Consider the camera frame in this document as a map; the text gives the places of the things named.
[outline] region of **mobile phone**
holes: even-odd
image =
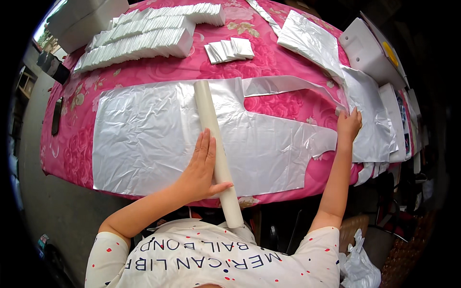
[[[53,136],[55,136],[59,131],[59,119],[61,118],[61,108],[63,101],[64,97],[61,97],[56,100],[56,104],[54,104],[53,123],[51,125],[51,135]]]

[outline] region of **right hand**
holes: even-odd
[[[216,161],[216,139],[211,137],[210,129],[201,132],[195,144],[194,154],[186,170],[173,184],[175,197],[184,199],[185,203],[209,198],[227,188],[232,182],[211,184]]]
[[[349,117],[344,110],[341,110],[337,125],[338,146],[351,145],[360,128],[362,128],[362,114],[357,111],[357,107],[353,109]]]

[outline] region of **person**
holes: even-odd
[[[162,216],[220,193],[211,185],[216,140],[200,133],[188,167],[170,187],[110,215],[91,250],[85,287],[339,287],[339,228],[346,208],[352,143],[361,113],[341,111],[337,151],[319,210],[295,254],[256,245],[250,229],[199,219],[164,223],[129,253],[130,239]]]

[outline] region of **paper tube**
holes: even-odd
[[[214,179],[216,183],[232,182],[232,176],[227,165],[224,153],[223,140],[219,131],[218,119],[211,98],[210,87],[207,80],[200,80],[194,84],[195,101],[200,117],[202,129],[209,128],[211,136],[216,138],[216,163],[214,165]],[[243,226],[242,212],[237,200],[234,187],[230,187],[219,195],[227,227],[237,228]]]

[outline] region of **pink tablecloth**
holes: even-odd
[[[128,11],[200,2],[203,0],[148,0],[131,5]],[[337,100],[344,97],[343,91],[319,67],[302,56],[278,46],[277,37],[269,24],[245,0],[207,0],[207,2],[224,5],[226,23],[219,28],[209,24],[197,25],[194,43],[187,58],[156,57],[127,61],[83,74],[72,74],[64,86],[55,83],[48,100],[40,143],[40,163],[45,174],[55,175],[76,185],[93,188],[91,156],[93,126],[99,95],[104,90],[172,80],[293,75],[324,86]],[[258,0],[258,2],[280,26],[283,25],[290,10],[294,9],[267,0]],[[341,35],[341,31],[325,21],[303,11],[294,10],[325,28],[335,37]],[[247,61],[211,65],[203,46],[209,42],[229,40],[230,37],[249,39],[254,58]],[[80,48],[68,55],[64,65],[72,69],[82,54],[83,48]],[[339,58],[344,65],[349,65],[341,47]],[[64,97],[64,104],[59,133],[53,137],[51,136],[51,124],[54,105],[61,96]],[[245,99],[244,104],[249,111],[308,122],[336,130],[335,106],[311,90],[251,97]],[[293,200],[322,193],[334,156],[335,152],[329,151],[323,153],[318,159],[310,160],[306,169],[304,188],[242,197],[239,200],[241,206]],[[357,173],[361,169],[362,165],[353,165],[351,184],[357,181]],[[219,207],[219,200],[203,200],[192,204]]]

